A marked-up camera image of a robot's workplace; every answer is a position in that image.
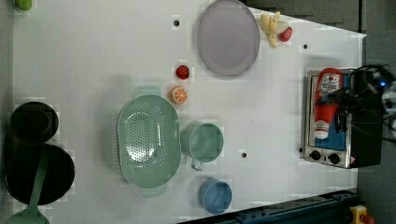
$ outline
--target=oven knob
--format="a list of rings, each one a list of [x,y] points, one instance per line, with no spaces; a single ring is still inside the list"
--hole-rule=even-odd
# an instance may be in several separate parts
[[[340,157],[337,154],[332,154],[328,157],[328,159],[330,160],[330,162],[332,164],[337,164],[338,162],[340,162]]]
[[[320,152],[314,150],[311,152],[311,154],[309,154],[309,156],[314,160],[314,161],[318,161],[320,159]]]

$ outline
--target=black pot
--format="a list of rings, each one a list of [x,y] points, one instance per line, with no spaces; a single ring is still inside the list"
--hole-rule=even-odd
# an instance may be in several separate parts
[[[39,102],[20,105],[11,115],[11,130],[24,143],[45,143],[55,135],[59,120],[56,112]]]
[[[63,149],[48,144],[23,145],[18,148],[17,155],[6,172],[8,192],[21,203],[30,202],[41,150],[46,150],[48,166],[38,204],[55,202],[63,197],[73,184],[75,165]]]

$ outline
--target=green mug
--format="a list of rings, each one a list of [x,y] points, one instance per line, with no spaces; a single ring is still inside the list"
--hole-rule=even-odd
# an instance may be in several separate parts
[[[197,171],[203,170],[204,163],[215,160],[224,144],[221,130],[210,123],[185,128],[180,141],[183,154],[192,158],[191,167]]]

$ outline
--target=orange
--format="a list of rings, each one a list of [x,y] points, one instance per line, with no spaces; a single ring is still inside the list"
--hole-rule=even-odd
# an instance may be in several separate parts
[[[182,86],[175,86],[170,91],[169,97],[170,97],[172,103],[181,105],[187,101],[187,92],[184,90],[184,88]]]

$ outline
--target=table surface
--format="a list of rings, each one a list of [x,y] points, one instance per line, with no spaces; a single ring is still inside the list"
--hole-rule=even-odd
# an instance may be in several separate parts
[[[55,108],[60,129],[54,139],[77,169],[69,192],[40,207],[51,224],[209,217],[197,190],[210,176],[233,189],[227,212],[356,188],[357,170],[304,161],[298,148],[304,77],[324,67],[361,65],[363,35],[281,17],[293,28],[291,41],[271,49],[260,30],[252,68],[240,77],[221,77],[205,67],[195,41],[200,15],[211,2],[40,0],[28,13],[16,12],[14,105],[38,100]],[[251,11],[258,20],[262,11]],[[187,81],[174,76],[183,63],[192,71]],[[165,194],[145,198],[120,170],[116,120],[135,87],[156,85],[165,95],[178,84],[189,93],[188,102],[176,106],[181,130],[193,120],[213,122],[224,132],[224,150],[202,172],[183,157]],[[12,212],[22,210],[8,199]]]

